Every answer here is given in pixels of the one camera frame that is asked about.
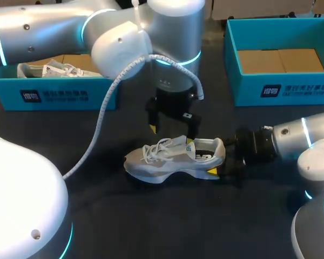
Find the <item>sneaker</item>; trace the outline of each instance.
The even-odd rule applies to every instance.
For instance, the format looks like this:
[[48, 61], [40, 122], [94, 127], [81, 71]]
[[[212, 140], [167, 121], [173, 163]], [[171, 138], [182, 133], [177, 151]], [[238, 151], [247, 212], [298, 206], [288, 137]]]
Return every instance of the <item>sneaker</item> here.
[[186, 136], [180, 136], [132, 151], [126, 156], [124, 167], [133, 177], [149, 183], [162, 183], [176, 172], [217, 180], [217, 167], [225, 157], [221, 139], [195, 139], [186, 144]]
[[47, 77], [102, 77], [99, 73], [78, 69], [70, 64], [62, 64], [52, 59], [44, 66], [21, 63], [17, 68], [18, 78]]

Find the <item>printed logo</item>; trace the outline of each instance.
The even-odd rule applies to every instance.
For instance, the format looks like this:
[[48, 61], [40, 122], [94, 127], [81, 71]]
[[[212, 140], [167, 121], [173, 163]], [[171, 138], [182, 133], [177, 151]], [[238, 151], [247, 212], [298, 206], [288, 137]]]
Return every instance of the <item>printed logo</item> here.
[[41, 103], [41, 98], [36, 90], [20, 90], [21, 96], [26, 103]]
[[196, 160], [207, 160], [212, 158], [212, 155], [195, 155]]
[[281, 85], [265, 85], [260, 97], [277, 97], [280, 93]]

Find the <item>teal box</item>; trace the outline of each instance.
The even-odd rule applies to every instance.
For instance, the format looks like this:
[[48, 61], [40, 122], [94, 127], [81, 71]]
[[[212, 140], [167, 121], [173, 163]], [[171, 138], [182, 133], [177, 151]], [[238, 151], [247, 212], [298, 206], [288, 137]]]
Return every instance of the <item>teal box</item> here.
[[[3, 66], [0, 102], [6, 111], [99, 110], [111, 84], [103, 77], [17, 78], [17, 65]], [[115, 90], [107, 110], [115, 110], [116, 95]]]
[[324, 18], [228, 20], [224, 60], [235, 105], [324, 104], [324, 72], [242, 72], [237, 51], [278, 49], [315, 49], [324, 68]]

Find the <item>white shoelace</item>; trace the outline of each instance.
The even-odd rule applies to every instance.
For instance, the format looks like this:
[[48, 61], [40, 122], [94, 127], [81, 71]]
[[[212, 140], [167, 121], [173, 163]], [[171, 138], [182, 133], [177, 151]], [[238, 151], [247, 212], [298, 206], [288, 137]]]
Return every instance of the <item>white shoelace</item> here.
[[81, 69], [76, 68], [75, 66], [72, 66], [71, 64], [64, 64], [64, 70], [66, 71], [67, 77], [79, 77], [82, 75]]
[[164, 144], [163, 142], [169, 141], [171, 139], [161, 139], [156, 145], [148, 146], [144, 145], [143, 147], [143, 158], [141, 160], [145, 160], [146, 163], [152, 163], [156, 160], [163, 160], [163, 161], [172, 161], [173, 158], [166, 158], [161, 155], [158, 155], [159, 151], [168, 151], [170, 146], [172, 144], [172, 141], [170, 141], [167, 144]]

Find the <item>shoebox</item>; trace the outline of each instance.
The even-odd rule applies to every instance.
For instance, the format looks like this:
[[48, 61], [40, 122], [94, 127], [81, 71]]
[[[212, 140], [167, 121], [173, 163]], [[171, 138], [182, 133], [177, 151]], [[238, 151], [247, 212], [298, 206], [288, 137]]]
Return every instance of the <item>shoebox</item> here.
[[[53, 59], [98, 73], [88, 54], [62, 55]], [[49, 61], [28, 64], [39, 66]], [[112, 80], [103, 77], [17, 78], [17, 65], [3, 66], [0, 67], [0, 102], [6, 111], [99, 110], [111, 84]], [[107, 110], [115, 110], [116, 93], [108, 102]]]
[[236, 106], [324, 104], [324, 18], [231, 19], [224, 61]]

